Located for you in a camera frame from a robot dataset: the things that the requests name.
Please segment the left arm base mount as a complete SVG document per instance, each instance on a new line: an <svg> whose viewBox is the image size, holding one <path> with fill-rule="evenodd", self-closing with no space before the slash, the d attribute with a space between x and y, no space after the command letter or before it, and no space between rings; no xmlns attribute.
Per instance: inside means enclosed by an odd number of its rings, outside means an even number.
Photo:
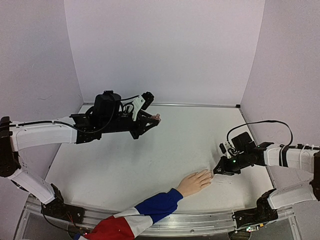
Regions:
<svg viewBox="0 0 320 240"><path fill-rule="evenodd" d="M81 224L84 219L83 207L66 204L60 190L52 183L54 199L41 207L41 213L55 219Z"/></svg>

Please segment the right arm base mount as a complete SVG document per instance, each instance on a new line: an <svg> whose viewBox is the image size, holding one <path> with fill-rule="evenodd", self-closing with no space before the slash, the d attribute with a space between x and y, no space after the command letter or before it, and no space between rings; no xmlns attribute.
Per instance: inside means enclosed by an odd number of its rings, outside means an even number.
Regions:
<svg viewBox="0 0 320 240"><path fill-rule="evenodd" d="M256 207L235 211L232 218L236 222L236 227L240 229L242 227L266 224L270 221L277 220L279 217L278 212L276 209L272 209L268 202L268 197L275 190L275 188L271 189L258 198Z"/></svg>

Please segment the mannequin hand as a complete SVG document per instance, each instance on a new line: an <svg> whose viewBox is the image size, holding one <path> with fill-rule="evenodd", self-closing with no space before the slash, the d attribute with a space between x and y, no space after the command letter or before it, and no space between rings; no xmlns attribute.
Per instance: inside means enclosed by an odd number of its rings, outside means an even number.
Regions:
<svg viewBox="0 0 320 240"><path fill-rule="evenodd" d="M194 172L182 179L176 190L184 197L189 197L200 192L211 184L212 172L205 169L200 172Z"/></svg>

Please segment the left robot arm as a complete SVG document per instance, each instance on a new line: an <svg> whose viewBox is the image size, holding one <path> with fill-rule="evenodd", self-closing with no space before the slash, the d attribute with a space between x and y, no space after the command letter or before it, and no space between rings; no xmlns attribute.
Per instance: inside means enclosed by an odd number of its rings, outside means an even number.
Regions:
<svg viewBox="0 0 320 240"><path fill-rule="evenodd" d="M154 101L151 92L122 98L112 90L95 97L94 104L84 113L54 120L0 120L0 176L36 197L56 218L68 213L60 190L44 180L36 162L45 158L48 166L53 153L62 144L87 144L104 134L128 132L137 140L160 123L159 115L146 112Z"/></svg>

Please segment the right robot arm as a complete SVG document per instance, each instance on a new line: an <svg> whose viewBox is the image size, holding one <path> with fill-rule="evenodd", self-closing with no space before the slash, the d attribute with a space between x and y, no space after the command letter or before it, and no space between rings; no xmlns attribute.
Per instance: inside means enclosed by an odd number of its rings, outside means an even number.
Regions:
<svg viewBox="0 0 320 240"><path fill-rule="evenodd" d="M319 146L256 144L244 132L219 147L222 157L213 170L215 175L233 176L249 167L267 167L274 178L274 188L263 193L254 208L234 213L241 224L275 220L279 209L320 199Z"/></svg>

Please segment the red nail polish bottle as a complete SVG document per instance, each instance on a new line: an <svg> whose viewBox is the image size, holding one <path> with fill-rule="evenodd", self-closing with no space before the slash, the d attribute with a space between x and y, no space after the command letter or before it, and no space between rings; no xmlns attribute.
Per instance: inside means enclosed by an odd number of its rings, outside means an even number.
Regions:
<svg viewBox="0 0 320 240"><path fill-rule="evenodd" d="M159 122L161 121L161 115L159 113L157 113L156 115L153 115L151 118Z"/></svg>

